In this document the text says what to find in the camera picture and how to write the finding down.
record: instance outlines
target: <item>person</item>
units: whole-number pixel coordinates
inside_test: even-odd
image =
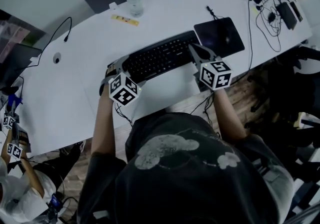
[[[25,173],[17,178],[7,173],[11,158],[6,150],[11,141],[12,130],[9,130],[0,157],[0,211],[19,223],[55,223],[56,214],[52,215],[48,204],[78,160],[84,142],[75,144],[68,155],[61,154],[34,167],[23,150],[21,163]]]
[[[246,134],[224,89],[213,105],[222,138],[198,116],[155,113],[134,123],[126,164],[116,158],[105,86],[77,222],[282,223],[292,177],[259,136]]]

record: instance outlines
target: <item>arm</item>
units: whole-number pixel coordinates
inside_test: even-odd
[[[224,89],[217,90],[214,92],[214,96],[213,104],[216,109],[222,139],[229,143],[244,139],[247,134],[230,103],[226,91]]]
[[[7,138],[5,139],[4,145],[2,147],[1,151],[1,157],[5,161],[5,163],[8,165],[10,163],[11,156],[7,154],[7,148],[8,144],[12,142],[12,130],[8,131]]]
[[[40,180],[39,180],[36,172],[34,171],[31,164],[26,159],[27,159],[27,154],[23,150],[22,155],[21,155],[21,163],[22,163],[24,169],[26,170],[25,172],[29,178],[30,186],[32,188],[34,188],[36,191],[38,191],[40,196],[43,198],[45,195],[44,188],[41,185]]]
[[[114,126],[112,116],[113,101],[109,98],[109,85],[103,89],[96,113],[96,125],[91,145],[91,154],[101,153],[116,155]]]

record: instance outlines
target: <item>white sleeve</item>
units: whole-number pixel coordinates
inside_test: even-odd
[[[47,204],[34,188],[25,193],[11,210],[12,217],[19,223],[28,222],[48,209]]]
[[[8,176],[8,167],[5,160],[0,157],[0,176],[7,177]]]

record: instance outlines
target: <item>wooden floor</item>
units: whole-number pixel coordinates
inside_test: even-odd
[[[260,70],[251,70],[248,75],[250,74],[260,74]],[[233,85],[232,87],[226,89],[227,94],[231,103],[233,104],[240,120],[243,124],[249,121],[255,120],[259,117],[267,108],[268,102],[266,102],[256,113],[251,113],[251,106],[255,105],[258,101],[258,98],[264,93],[263,89],[256,85],[254,82],[250,83],[247,81],[247,76],[240,80],[238,83]],[[179,102],[171,107],[169,107],[169,111],[171,112],[184,112],[184,113],[191,113],[195,107],[201,103],[208,95],[210,94],[209,91],[203,92],[199,95],[190,97],[182,102]],[[201,116],[204,120],[207,121],[206,115],[203,113],[205,104],[202,104],[198,107],[193,115]],[[209,117],[213,122],[213,129],[216,132],[219,132],[217,117],[214,110],[214,107],[211,106],[208,110]],[[115,146],[116,146],[116,155],[118,158],[123,159],[126,161],[126,154],[125,154],[125,142],[126,139],[131,131],[131,126],[129,123],[122,127],[115,129]],[[67,176],[64,181],[64,189],[65,189],[65,197],[73,196],[75,199],[79,199],[80,192],[85,180],[86,172],[88,169],[89,157],[90,157],[90,146],[91,146],[91,139],[88,139],[86,142],[85,150],[81,154],[78,162],[74,165],[71,172]],[[43,161],[58,157],[59,154],[56,152],[50,152],[45,155],[37,156],[35,159],[36,161]],[[65,220],[70,219],[77,208],[76,202],[72,200],[71,204],[68,206],[66,203],[67,210],[63,215]]]

